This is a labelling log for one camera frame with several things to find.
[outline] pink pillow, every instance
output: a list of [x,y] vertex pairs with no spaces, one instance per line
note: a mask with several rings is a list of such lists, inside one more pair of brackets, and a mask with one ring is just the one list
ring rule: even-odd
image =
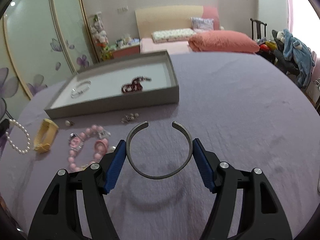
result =
[[235,31],[207,31],[189,38],[193,51],[258,52],[259,45],[246,34]]

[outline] nightstand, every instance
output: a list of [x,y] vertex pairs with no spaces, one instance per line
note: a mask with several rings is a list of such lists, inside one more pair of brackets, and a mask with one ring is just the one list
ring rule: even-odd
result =
[[140,43],[135,43],[132,45],[124,45],[121,48],[116,48],[116,50],[112,51],[112,55],[114,58],[119,58],[123,56],[129,56],[133,54],[140,53]]

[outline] purple flower decal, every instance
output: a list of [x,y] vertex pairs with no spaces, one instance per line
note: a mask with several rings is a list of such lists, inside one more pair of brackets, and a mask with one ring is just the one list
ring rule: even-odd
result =
[[[50,45],[51,45],[51,48],[52,48],[54,51],[62,52],[62,46],[61,46],[60,42],[57,41],[56,39],[53,38],[53,39],[52,39],[52,42],[50,42]],[[74,49],[74,48],[75,48],[75,46],[74,46],[73,44],[71,44],[71,45],[69,46],[68,40],[66,40],[66,45],[67,45],[67,47],[69,47],[69,49]]]
[[42,89],[47,88],[47,85],[43,85],[42,82],[44,80],[43,75],[37,74],[33,78],[33,85],[30,83],[27,84],[28,89],[30,90],[31,94],[34,96],[36,93],[40,92]]
[[5,81],[8,77],[8,72],[9,69],[7,67],[0,68],[0,98],[13,97],[18,91],[19,81],[17,77],[12,77],[7,82]]
[[74,49],[74,48],[75,48],[75,46],[74,46],[73,44],[71,44],[71,45],[69,46],[68,40],[66,40],[66,45],[67,45],[67,47],[69,47],[69,49]]
[[52,39],[52,42],[50,42],[50,45],[54,51],[62,52],[61,44],[56,39]]
[[58,71],[60,67],[61,67],[61,63],[60,63],[60,62],[57,62],[57,63],[56,63],[56,71]]
[[82,55],[82,57],[77,58],[77,64],[80,66],[80,69],[89,67],[89,61],[87,61],[87,56]]
[[6,81],[8,77],[9,69],[4,67],[0,68],[0,117],[1,119],[4,116],[4,113],[7,111],[7,104],[4,100],[4,98],[10,98],[13,97],[16,92],[18,91],[19,87],[19,81],[17,77],[9,78],[8,81]]

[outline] sliding wardrobe door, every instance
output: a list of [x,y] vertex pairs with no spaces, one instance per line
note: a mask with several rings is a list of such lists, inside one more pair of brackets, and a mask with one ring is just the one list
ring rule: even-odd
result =
[[53,0],[52,4],[52,11],[56,14],[66,50],[75,70],[96,63],[80,0]]
[[73,70],[59,42],[49,0],[13,2],[4,16],[5,40],[19,78],[33,96],[70,77]]
[[[29,102],[29,97],[16,76],[7,52],[2,31],[3,22],[2,18],[0,20],[0,121],[4,118],[18,119]],[[1,142],[0,139],[0,152],[3,145]]]

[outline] pearl bracelet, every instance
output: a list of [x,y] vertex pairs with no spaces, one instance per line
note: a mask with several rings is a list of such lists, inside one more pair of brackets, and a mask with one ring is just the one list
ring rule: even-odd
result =
[[9,142],[9,144],[11,145],[11,147],[12,147],[13,149],[15,149],[18,153],[20,153],[20,154],[27,153],[27,152],[30,150],[30,137],[29,137],[29,134],[28,134],[27,130],[26,130],[21,124],[19,124],[16,120],[9,119],[9,123],[17,126],[18,128],[20,128],[20,129],[24,132],[24,134],[26,135],[27,140],[28,140],[28,142],[27,142],[27,143],[28,143],[28,146],[27,146],[27,149],[25,149],[25,150],[20,150],[19,147],[15,146],[15,145],[13,144],[13,142],[10,140],[9,133],[8,133],[8,132],[5,132],[5,135],[6,135],[6,137],[7,137],[7,141]]

